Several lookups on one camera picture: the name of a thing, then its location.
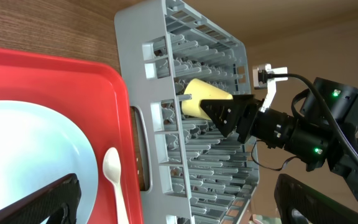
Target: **table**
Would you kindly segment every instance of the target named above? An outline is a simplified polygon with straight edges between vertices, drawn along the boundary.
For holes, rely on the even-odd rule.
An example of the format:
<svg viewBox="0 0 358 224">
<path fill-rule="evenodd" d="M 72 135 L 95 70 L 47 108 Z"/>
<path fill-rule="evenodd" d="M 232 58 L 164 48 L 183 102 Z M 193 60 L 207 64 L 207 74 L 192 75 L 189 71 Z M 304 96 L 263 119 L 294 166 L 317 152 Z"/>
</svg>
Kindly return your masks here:
<svg viewBox="0 0 358 224">
<path fill-rule="evenodd" d="M 114 16 L 140 1 L 0 0 L 0 47 L 106 63 L 120 72 Z M 139 184 L 144 189 L 134 137 Z"/>
</svg>

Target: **plate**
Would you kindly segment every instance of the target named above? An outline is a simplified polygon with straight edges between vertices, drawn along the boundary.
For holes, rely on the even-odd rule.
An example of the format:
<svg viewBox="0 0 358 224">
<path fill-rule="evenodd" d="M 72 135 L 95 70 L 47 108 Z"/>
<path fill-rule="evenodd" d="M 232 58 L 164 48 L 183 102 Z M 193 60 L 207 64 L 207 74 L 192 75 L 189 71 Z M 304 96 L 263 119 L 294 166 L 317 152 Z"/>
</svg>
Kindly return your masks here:
<svg viewBox="0 0 358 224">
<path fill-rule="evenodd" d="M 0 101 L 0 209 L 69 173 L 81 187 L 77 223 L 86 223 L 96 200 L 98 168 L 84 133 L 44 106 Z"/>
</svg>

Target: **dish rack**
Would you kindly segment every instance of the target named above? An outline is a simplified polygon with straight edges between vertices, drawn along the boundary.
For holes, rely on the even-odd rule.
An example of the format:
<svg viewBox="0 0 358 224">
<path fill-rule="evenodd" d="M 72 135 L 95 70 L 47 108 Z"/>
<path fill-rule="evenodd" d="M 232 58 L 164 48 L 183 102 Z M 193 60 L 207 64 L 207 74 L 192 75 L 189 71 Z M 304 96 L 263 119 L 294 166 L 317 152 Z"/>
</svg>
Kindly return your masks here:
<svg viewBox="0 0 358 224">
<path fill-rule="evenodd" d="M 224 138 L 181 113 L 193 78 L 250 94 L 244 44 L 181 0 L 150 0 L 116 14 L 122 77 L 136 108 L 146 224 L 238 223 L 259 183 L 255 142 Z"/>
</svg>

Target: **yellow object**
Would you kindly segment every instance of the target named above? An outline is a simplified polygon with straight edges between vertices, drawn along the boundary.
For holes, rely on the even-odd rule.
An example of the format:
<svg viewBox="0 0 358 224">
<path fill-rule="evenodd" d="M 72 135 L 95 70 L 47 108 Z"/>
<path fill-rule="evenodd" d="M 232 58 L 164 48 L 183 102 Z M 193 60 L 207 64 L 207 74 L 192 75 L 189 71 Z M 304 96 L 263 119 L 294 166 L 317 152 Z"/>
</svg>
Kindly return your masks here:
<svg viewBox="0 0 358 224">
<path fill-rule="evenodd" d="M 201 109 L 201 100 L 231 100 L 233 96 L 225 91 L 216 88 L 197 78 L 193 79 L 186 87 L 185 94 L 191 94 L 191 100 L 185 100 L 181 103 L 181 110 L 184 115 L 190 115 L 197 118 L 211 119 Z"/>
</svg>

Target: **spoon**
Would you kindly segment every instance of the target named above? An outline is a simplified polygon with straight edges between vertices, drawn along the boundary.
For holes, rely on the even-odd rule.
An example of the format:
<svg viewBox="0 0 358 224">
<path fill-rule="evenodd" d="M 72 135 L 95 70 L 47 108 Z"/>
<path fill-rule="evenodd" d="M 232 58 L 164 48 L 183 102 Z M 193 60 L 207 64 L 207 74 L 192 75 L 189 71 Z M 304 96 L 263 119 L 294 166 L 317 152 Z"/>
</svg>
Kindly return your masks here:
<svg viewBox="0 0 358 224">
<path fill-rule="evenodd" d="M 118 224 L 129 224 L 120 183 L 121 163 L 119 161 L 118 152 L 115 147 L 111 147 L 104 155 L 103 174 L 114 186 Z"/>
</svg>

